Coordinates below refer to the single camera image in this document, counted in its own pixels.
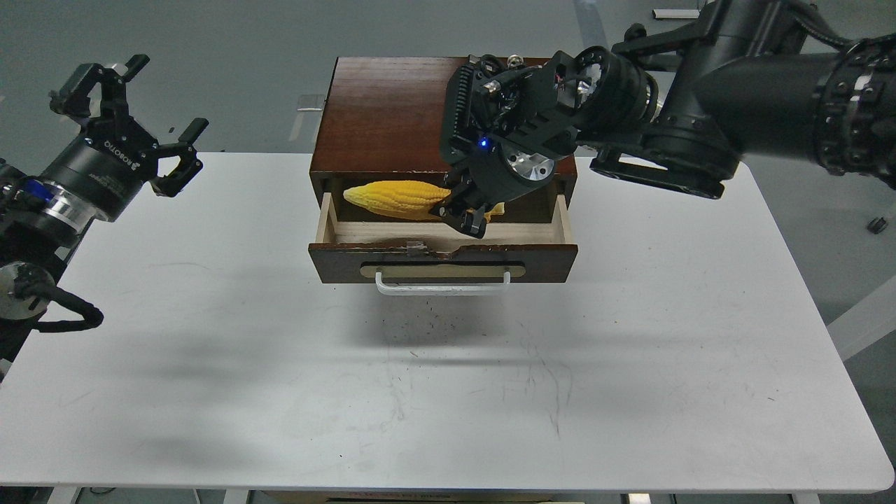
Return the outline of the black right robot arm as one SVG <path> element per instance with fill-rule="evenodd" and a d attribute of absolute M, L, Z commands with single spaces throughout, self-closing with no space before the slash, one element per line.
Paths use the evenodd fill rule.
<path fill-rule="evenodd" d="M 746 154 L 894 186 L 894 102 L 894 35 L 841 37 L 800 1 L 710 2 L 674 31 L 633 24 L 611 49 L 535 66 L 471 57 L 446 87 L 450 192 L 429 211 L 483 238 L 488 211 L 578 146 L 598 174 L 708 199 Z"/>

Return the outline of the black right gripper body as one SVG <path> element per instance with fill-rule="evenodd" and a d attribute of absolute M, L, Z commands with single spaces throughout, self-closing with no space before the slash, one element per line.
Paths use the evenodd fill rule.
<path fill-rule="evenodd" d="M 454 163 L 454 205 L 464 209 L 509 203 L 556 178 L 565 159 L 525 152 L 501 141 L 480 139 Z"/>

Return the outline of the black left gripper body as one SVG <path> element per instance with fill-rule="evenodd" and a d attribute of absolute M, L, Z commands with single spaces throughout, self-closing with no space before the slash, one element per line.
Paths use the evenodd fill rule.
<path fill-rule="evenodd" d="M 140 156 L 156 137 L 132 117 L 122 133 L 114 125 L 111 118 L 90 119 L 42 173 L 42 179 L 92 204 L 102 221 L 116 221 L 159 169 L 159 162 Z"/>

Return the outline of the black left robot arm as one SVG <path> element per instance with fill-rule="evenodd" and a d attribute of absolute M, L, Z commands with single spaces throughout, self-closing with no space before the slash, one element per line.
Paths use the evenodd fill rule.
<path fill-rule="evenodd" d="M 195 142 L 208 120 L 195 118 L 173 143 L 160 143 L 130 113 L 126 85 L 147 65 L 133 55 L 124 73 L 81 64 L 51 111 L 80 130 L 36 176 L 2 164 L 1 355 L 12 363 L 28 336 L 98 328 L 104 315 L 61 288 L 60 280 L 94 221 L 115 221 L 144 185 L 175 197 L 204 163 Z"/>

